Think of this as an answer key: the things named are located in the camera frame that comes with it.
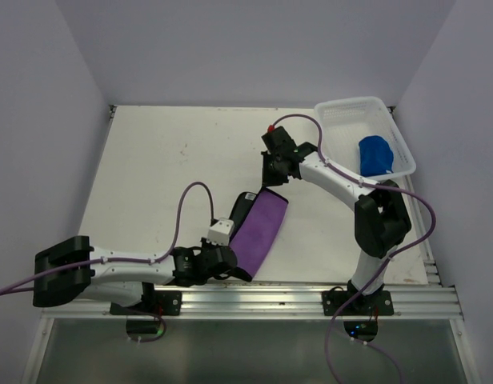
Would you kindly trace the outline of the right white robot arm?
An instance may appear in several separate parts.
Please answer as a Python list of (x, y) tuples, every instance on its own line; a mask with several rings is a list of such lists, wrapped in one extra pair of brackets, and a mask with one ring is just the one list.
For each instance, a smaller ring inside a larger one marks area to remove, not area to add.
[(385, 261), (396, 251), (411, 230), (403, 197), (391, 180), (375, 187), (359, 186), (343, 168), (333, 171), (319, 157), (317, 146), (297, 145), (283, 127), (270, 126), (262, 136), (264, 186), (281, 186), (290, 178), (313, 184), (350, 208), (354, 214), (354, 236), (361, 253), (348, 282), (347, 305), (356, 314), (365, 314), (375, 305), (383, 289)]

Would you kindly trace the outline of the blue towel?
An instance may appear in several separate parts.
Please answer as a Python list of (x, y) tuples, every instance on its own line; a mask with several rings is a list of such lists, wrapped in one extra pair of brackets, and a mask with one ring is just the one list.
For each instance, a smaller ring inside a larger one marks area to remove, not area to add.
[(371, 135), (359, 142), (360, 174), (374, 177), (391, 174), (394, 154), (388, 142), (378, 135)]

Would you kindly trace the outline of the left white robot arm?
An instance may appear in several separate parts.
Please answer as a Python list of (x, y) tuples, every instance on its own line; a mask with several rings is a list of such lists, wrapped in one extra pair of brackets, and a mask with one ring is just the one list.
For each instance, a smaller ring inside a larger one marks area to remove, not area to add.
[(229, 246), (176, 247), (166, 258), (155, 254), (116, 254), (74, 236), (35, 255), (33, 306), (49, 308), (75, 299), (110, 302), (148, 314), (156, 306), (156, 285), (202, 286), (212, 278), (250, 282)]

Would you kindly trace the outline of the purple and grey towel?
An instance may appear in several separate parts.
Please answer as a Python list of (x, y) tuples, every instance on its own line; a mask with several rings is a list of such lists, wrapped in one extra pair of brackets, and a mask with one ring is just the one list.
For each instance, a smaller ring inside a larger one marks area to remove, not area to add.
[(287, 199), (267, 188), (238, 196), (230, 213), (234, 222), (230, 248), (237, 258), (231, 277), (253, 280), (275, 243), (288, 206)]

